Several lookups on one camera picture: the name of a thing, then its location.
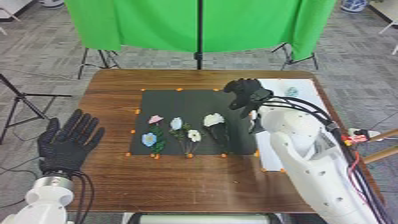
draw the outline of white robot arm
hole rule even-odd
[[[356,166],[351,149],[326,112],[292,97],[273,96],[255,79],[230,81],[223,92],[235,99],[228,109],[253,113],[253,128],[269,132],[269,145],[310,208],[330,224],[390,224],[379,200]]]
[[[67,177],[45,176],[24,196],[26,207],[8,215],[1,224],[72,224],[67,222],[65,205],[72,201],[72,182]]]
[[[340,149],[319,121],[287,108],[260,106],[257,114],[289,180],[317,215],[330,224],[376,223],[347,180]]]

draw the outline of green screen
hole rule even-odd
[[[335,0],[203,0],[203,52],[287,42],[310,56]],[[195,52],[196,0],[65,0],[84,47]]]

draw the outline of robotic hand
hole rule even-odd
[[[38,168],[44,177],[35,181],[26,193],[28,206],[10,215],[1,224],[68,224],[63,206],[72,201],[70,177],[81,175],[88,152],[97,146],[104,129],[92,135],[99,120],[76,110],[60,130],[58,119],[49,120],[45,132],[36,139]]]
[[[58,119],[49,120],[45,132],[38,136],[38,156],[42,174],[61,171],[67,175],[79,171],[84,157],[95,148],[104,129],[99,128],[90,138],[97,118],[76,110],[60,130]]]
[[[362,187],[365,180],[324,111],[298,98],[273,96],[255,79],[230,81],[223,92],[235,94],[228,108],[243,108],[239,117],[255,111],[253,126],[269,132],[269,145],[289,180],[326,223],[390,223],[381,221],[386,220],[383,209],[369,187]]]

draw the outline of black glove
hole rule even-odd
[[[79,171],[86,154],[104,134],[104,129],[99,128],[90,138],[97,122],[97,118],[90,118],[81,110],[74,111],[60,131],[58,119],[49,120],[45,132],[36,139],[42,174],[58,170],[67,173]]]
[[[257,110],[262,102],[271,98],[273,93],[260,87],[257,79],[239,79],[230,81],[223,87],[223,92],[232,92],[235,99],[228,104],[228,109],[235,110],[244,107],[239,118],[244,118],[250,111]]]

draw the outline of artificial flower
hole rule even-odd
[[[202,136],[196,130],[187,130],[187,138],[191,142],[198,142],[202,140]]]
[[[147,147],[152,146],[152,144],[155,143],[155,140],[157,140],[157,137],[150,132],[141,135],[141,143]]]
[[[170,129],[175,131],[179,130],[182,127],[182,120],[180,117],[175,117],[170,121]]]
[[[202,120],[202,124],[205,127],[212,126],[214,124],[218,123],[223,123],[225,120],[223,120],[223,117],[219,116],[218,113],[214,114],[209,114],[205,117],[203,117],[203,120]]]
[[[157,123],[163,120],[163,117],[159,117],[157,115],[150,116],[150,119],[147,121],[148,124]]]

